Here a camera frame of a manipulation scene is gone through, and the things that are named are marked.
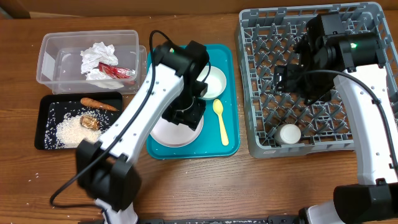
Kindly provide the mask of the pink round plate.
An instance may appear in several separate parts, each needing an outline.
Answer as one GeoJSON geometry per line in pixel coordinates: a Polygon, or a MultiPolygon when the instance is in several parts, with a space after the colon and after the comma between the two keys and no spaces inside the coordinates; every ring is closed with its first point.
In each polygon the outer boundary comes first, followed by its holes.
{"type": "Polygon", "coordinates": [[[160,118],[150,132],[151,137],[159,144],[167,147],[183,147],[199,137],[204,125],[204,117],[201,118],[196,130],[192,130],[184,124],[173,124],[160,118]]]}

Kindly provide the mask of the pale green bowl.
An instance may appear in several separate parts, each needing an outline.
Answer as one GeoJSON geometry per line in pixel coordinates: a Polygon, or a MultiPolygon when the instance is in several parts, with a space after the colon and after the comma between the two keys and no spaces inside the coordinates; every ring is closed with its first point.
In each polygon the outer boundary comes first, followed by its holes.
{"type": "Polygon", "coordinates": [[[226,76],[225,74],[217,67],[205,66],[202,72],[199,74],[197,81],[203,81],[210,70],[210,74],[207,76],[205,83],[208,84],[208,89],[206,93],[203,95],[204,100],[214,100],[219,97],[222,92],[224,92],[226,88],[226,76]]]}

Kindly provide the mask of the pale green cup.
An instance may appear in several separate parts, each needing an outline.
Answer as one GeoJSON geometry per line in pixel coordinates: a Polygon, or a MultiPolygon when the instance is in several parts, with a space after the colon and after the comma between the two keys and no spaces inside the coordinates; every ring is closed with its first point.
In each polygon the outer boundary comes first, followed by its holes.
{"type": "Polygon", "coordinates": [[[283,124],[277,128],[274,139],[277,144],[296,144],[301,138],[301,131],[294,124],[283,124]]]}

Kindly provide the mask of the red snack wrapper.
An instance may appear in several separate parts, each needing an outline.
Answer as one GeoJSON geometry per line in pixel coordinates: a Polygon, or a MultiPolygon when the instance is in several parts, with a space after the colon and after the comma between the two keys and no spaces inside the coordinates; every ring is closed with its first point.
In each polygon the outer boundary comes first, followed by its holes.
{"type": "Polygon", "coordinates": [[[130,70],[127,68],[121,68],[113,65],[107,65],[105,63],[99,63],[98,69],[105,73],[106,75],[110,76],[111,78],[119,78],[119,79],[129,79],[132,78],[133,80],[136,79],[136,72],[134,70],[130,70]]]}

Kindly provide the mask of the brown nut clump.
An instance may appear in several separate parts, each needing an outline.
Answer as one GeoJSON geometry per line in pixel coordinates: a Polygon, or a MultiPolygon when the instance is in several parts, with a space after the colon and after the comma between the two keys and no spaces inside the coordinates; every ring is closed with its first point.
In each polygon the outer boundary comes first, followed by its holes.
{"type": "Polygon", "coordinates": [[[92,129],[94,131],[97,131],[100,128],[99,121],[94,116],[88,114],[81,115],[80,124],[83,127],[92,129]]]}

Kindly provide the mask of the orange carrot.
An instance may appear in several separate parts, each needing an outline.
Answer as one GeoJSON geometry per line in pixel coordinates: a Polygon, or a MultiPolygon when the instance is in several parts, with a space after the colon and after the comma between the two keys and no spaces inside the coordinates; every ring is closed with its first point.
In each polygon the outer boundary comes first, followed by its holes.
{"type": "Polygon", "coordinates": [[[91,98],[82,98],[80,100],[80,103],[84,106],[90,107],[90,108],[96,108],[96,109],[102,109],[102,110],[108,110],[108,111],[118,111],[117,108],[104,104],[100,101],[93,100],[91,98]]]}

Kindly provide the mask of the white napkin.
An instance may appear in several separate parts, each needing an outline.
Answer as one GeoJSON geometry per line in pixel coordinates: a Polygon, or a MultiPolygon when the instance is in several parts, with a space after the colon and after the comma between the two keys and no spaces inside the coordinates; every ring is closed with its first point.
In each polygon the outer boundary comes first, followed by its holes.
{"type": "Polygon", "coordinates": [[[113,78],[111,76],[101,72],[99,69],[100,63],[111,66],[119,65],[119,60],[114,51],[113,44],[106,46],[103,42],[97,42],[92,47],[80,52],[82,57],[81,74],[88,81],[98,81],[92,83],[92,85],[109,90],[117,90],[124,86],[120,82],[112,81],[113,78]]]}

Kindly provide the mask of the white rice pile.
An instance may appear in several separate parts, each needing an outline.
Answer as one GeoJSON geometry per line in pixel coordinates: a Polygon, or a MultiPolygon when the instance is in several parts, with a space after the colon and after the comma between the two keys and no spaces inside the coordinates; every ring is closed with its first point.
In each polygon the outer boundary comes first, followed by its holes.
{"type": "Polygon", "coordinates": [[[76,148],[84,139],[96,142],[119,115],[119,109],[108,111],[90,108],[82,105],[80,100],[51,103],[45,122],[44,149],[76,148]],[[84,114],[94,116],[99,121],[99,130],[94,131],[80,124],[80,117],[84,114]]]}

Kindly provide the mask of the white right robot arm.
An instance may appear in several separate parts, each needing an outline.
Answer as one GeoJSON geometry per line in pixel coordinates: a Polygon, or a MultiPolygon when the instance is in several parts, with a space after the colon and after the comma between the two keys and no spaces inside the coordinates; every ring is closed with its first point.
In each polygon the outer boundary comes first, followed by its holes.
{"type": "Polygon", "coordinates": [[[353,136],[358,183],[337,186],[333,199],[300,211],[299,223],[365,223],[397,216],[397,125],[387,92],[379,36],[348,34],[337,12],[307,22],[295,46],[298,64],[274,69],[276,91],[311,105],[337,90],[353,136]]]}

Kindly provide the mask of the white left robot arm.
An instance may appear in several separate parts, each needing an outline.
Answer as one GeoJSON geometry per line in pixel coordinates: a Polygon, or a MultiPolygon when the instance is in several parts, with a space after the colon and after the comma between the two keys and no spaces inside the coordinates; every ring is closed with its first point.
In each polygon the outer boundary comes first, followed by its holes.
{"type": "Polygon", "coordinates": [[[95,143],[76,149],[78,185],[95,200],[104,223],[136,223],[133,208],[141,178],[134,168],[160,118],[196,130],[205,113],[207,84],[197,78],[210,60],[204,45],[179,47],[168,40],[150,55],[144,84],[114,124],[95,143]]]}

